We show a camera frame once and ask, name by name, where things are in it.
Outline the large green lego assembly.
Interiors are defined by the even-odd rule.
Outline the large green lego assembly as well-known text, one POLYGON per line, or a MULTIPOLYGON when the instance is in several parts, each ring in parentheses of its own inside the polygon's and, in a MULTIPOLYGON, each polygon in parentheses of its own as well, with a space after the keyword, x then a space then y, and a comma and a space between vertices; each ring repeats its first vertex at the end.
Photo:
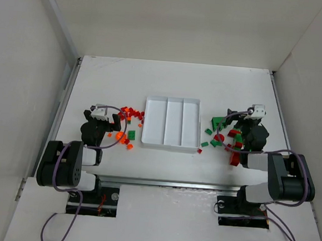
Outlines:
POLYGON ((227 126, 230 125, 232 121, 233 119, 231 118, 225 118, 223 116, 221 117, 215 116, 211 119, 212 130, 216 131, 217 129, 219 129, 221 131, 222 129, 227 128, 227 126))

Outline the red green lego tower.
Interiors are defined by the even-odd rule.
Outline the red green lego tower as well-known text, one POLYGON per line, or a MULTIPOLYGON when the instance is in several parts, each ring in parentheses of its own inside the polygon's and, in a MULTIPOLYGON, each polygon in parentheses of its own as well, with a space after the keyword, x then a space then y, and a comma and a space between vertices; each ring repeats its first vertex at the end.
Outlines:
POLYGON ((232 143, 228 144, 228 148, 225 149, 230 153, 229 164, 231 166, 238 166, 240 163, 240 156, 236 151, 240 151, 244 145, 241 131, 239 129, 231 129, 228 136, 232 137, 232 143))

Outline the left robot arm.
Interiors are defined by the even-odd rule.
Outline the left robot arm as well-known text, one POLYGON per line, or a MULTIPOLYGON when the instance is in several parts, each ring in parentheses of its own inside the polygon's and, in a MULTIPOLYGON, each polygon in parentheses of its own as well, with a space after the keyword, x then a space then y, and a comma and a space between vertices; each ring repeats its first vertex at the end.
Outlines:
POLYGON ((70 144, 49 141, 36 172, 39 186, 80 191, 97 188, 97 176, 83 171, 82 167, 99 165, 105 133, 121 131, 121 115, 113 114, 111 122, 106 111, 105 108, 84 111, 86 122, 80 128, 80 141, 70 144))

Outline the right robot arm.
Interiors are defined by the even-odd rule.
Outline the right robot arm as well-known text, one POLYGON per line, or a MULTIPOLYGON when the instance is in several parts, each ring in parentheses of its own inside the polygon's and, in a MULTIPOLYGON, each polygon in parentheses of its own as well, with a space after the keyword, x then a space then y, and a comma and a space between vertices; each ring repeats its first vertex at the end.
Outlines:
POLYGON ((245 169, 267 173, 266 182, 242 186, 238 197, 246 204, 276 203, 287 207, 313 201, 315 187, 304 155, 288 149, 264 150, 269 132, 261 124, 263 117, 265 110, 253 106, 241 112, 228 109, 220 122, 220 125, 230 125, 235 121, 243 143, 241 149, 223 144, 225 149, 237 156, 245 169))

